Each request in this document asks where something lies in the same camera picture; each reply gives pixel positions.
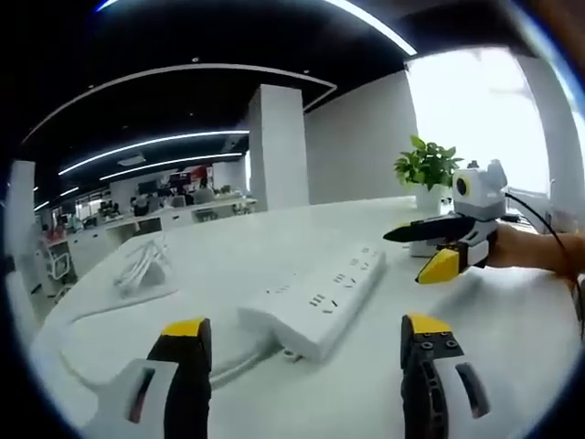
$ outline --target power cord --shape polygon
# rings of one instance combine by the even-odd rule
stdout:
[[[538,218],[538,220],[540,222],[542,222],[542,224],[547,228],[547,230],[550,232],[550,234],[555,237],[555,240],[557,240],[558,245],[560,246],[560,249],[562,250],[565,258],[567,259],[567,265],[569,266],[569,270],[570,270],[571,274],[574,276],[574,279],[571,279],[571,280],[574,280],[575,285],[577,285],[577,294],[579,295],[579,314],[580,314],[580,320],[581,320],[581,340],[582,340],[583,333],[585,332],[585,316],[583,315],[583,294],[582,294],[580,283],[579,283],[579,274],[577,273],[577,271],[573,267],[573,264],[572,264],[570,257],[569,257],[569,252],[567,252],[567,248],[565,247],[565,244],[563,244],[563,242],[560,240],[557,233],[552,229],[550,224],[548,224],[548,222],[544,218],[542,218],[542,216],[538,212],[536,212],[534,209],[532,209],[530,206],[528,206],[527,203],[522,201],[520,198],[515,197],[514,195],[509,194],[507,192],[505,193],[505,196],[512,199],[513,201],[520,204],[521,206],[525,207],[526,209],[528,209],[535,217]]]

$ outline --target office desk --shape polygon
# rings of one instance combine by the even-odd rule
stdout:
[[[98,262],[131,239],[142,227],[154,230],[173,230],[198,223],[197,212],[209,209],[230,209],[238,204],[252,205],[252,198],[226,198],[206,204],[183,208],[164,208],[142,217],[120,217],[93,229],[82,230],[49,244],[50,247],[67,243],[76,275],[81,278]]]
[[[566,286],[538,270],[489,268],[472,268],[447,284],[418,285],[414,278],[425,261],[381,237],[419,218],[412,198],[386,198],[240,216],[132,239],[58,303],[32,346],[33,363],[58,406],[82,425],[97,400],[66,372],[61,350],[82,376],[109,380],[130,359],[143,358],[167,323],[205,315],[212,326],[232,324],[237,331],[242,301],[367,241],[386,252],[388,267],[327,361],[289,363],[276,355],[214,391],[209,437],[402,437],[399,335],[400,319],[409,312],[446,320],[473,361],[508,380],[518,426],[530,423],[548,407],[580,347]],[[112,276],[126,254],[153,236],[165,236],[179,291],[69,326],[83,310],[120,301]]]

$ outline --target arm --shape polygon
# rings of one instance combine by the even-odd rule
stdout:
[[[495,248],[487,264],[493,267],[541,268],[570,278],[575,272],[584,273],[585,236],[559,233],[558,237],[567,249],[570,264],[552,235],[536,235],[500,224]]]

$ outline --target power strip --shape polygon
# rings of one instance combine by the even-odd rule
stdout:
[[[322,360],[385,266],[383,251],[360,245],[325,268],[258,294],[239,308],[239,320],[272,333],[295,354]]]

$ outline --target ceiling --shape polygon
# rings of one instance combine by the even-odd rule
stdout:
[[[10,57],[18,69],[6,141],[17,156],[37,162],[37,201],[73,186],[99,186],[99,177],[123,170],[116,162],[136,150],[58,175],[92,155],[168,135],[245,128],[248,102],[261,83],[302,90],[305,106],[329,93],[310,112],[401,70],[406,56],[324,0],[119,0],[100,12],[96,1],[18,3],[24,4],[14,19],[18,44]],[[491,2],[352,3],[419,55],[474,44],[527,50]],[[128,75],[135,77],[121,80]],[[140,151],[155,163],[216,154],[225,143],[225,136],[214,136]],[[247,148],[244,138],[235,151]]]

